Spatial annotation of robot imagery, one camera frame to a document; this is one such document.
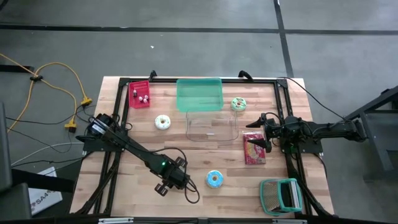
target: gray floor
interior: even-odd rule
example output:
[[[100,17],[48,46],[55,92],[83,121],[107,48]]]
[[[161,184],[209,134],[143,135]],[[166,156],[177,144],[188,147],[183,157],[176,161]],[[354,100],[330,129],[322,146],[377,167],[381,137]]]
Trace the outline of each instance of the gray floor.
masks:
[[[286,29],[398,30],[398,2],[393,0],[280,0]],[[0,22],[79,26],[277,28],[272,0],[14,0],[0,12]],[[337,113],[348,114],[398,83],[397,36],[288,35],[295,77]],[[64,62],[81,77],[87,95],[97,100],[105,75],[285,76],[278,34],[205,34],[159,32],[44,32],[0,30],[0,53],[39,67]],[[9,63],[0,58],[0,63]],[[52,67],[42,73],[81,99],[75,77]],[[0,74],[1,101],[15,118],[24,106],[29,76]],[[55,122],[73,113],[72,100],[43,83],[34,87],[24,119]],[[315,122],[337,117],[310,101]],[[84,124],[79,122],[78,133]],[[18,124],[16,130],[48,144],[68,142],[62,125]],[[13,161],[44,147],[10,133]],[[341,217],[397,222],[398,186],[365,184],[362,176],[377,162],[368,143],[323,141],[335,213]],[[79,157],[81,146],[66,154],[51,150],[30,160]],[[40,171],[46,163],[26,165]]]

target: wooden tabletop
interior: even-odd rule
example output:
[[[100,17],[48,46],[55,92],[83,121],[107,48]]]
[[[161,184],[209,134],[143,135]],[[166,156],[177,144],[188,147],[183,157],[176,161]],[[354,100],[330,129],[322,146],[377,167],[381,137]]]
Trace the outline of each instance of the wooden tabletop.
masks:
[[[104,77],[95,114],[112,114],[120,77]],[[302,79],[295,79],[304,85]],[[294,82],[288,80],[289,93],[295,116],[311,121],[307,94]],[[242,131],[253,130],[245,125],[258,119],[262,112],[276,113],[274,87],[268,84],[223,84],[224,109],[230,109],[231,100],[243,97],[247,108],[238,113],[239,137],[233,141],[195,142],[186,136],[186,114],[176,105],[174,83],[150,84],[150,108],[129,109],[128,123],[132,124],[129,136],[147,149],[179,147],[187,155],[187,173],[195,181],[200,192],[200,201],[190,204],[184,191],[172,189],[164,197],[155,192],[160,179],[151,174],[144,163],[128,152],[122,154],[116,184],[112,216],[131,217],[231,217],[269,218],[263,212],[259,198],[259,183],[264,179],[287,178],[285,158],[278,147],[266,155],[266,164],[244,163]],[[172,120],[166,131],[158,130],[155,118],[166,114]],[[181,156],[178,151],[164,151],[172,159]],[[77,211],[89,199],[98,185],[103,152],[94,152],[81,166],[71,212]],[[307,185],[323,207],[333,213],[325,171],[319,159],[312,154],[303,154]],[[224,175],[223,185],[211,189],[205,177],[211,170]],[[188,193],[195,200],[195,193]]]

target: transparent plastic box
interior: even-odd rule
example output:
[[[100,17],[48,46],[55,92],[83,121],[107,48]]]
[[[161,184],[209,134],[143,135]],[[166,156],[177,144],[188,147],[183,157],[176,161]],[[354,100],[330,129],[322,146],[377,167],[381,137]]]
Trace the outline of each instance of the transparent plastic box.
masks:
[[[192,141],[231,141],[239,136],[235,111],[187,112],[187,138]]]
[[[223,106],[223,85],[220,78],[177,80],[179,111],[219,111]]]

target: red plastic basket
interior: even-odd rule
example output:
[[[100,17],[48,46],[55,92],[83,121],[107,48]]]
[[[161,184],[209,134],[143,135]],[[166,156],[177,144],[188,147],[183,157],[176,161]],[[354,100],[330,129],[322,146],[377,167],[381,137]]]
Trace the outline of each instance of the red plastic basket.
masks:
[[[134,97],[134,90],[137,91],[137,96]],[[139,101],[139,97],[142,98],[148,96],[148,102],[144,103],[143,101]],[[149,82],[141,81],[141,82],[132,82],[129,84],[129,104],[130,107],[138,109],[145,108],[150,106],[150,96],[149,96]]]

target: green plastic container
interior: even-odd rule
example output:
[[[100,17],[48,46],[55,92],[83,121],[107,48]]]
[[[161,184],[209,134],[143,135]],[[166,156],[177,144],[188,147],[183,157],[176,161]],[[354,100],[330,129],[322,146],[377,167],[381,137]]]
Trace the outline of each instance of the green plastic container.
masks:
[[[293,207],[284,204],[282,184],[290,185],[290,201]],[[289,212],[301,212],[303,207],[301,190],[295,178],[263,180],[260,183],[260,199],[264,212],[275,217]]]
[[[218,111],[223,106],[223,85],[220,78],[177,80],[177,108],[179,111]]]

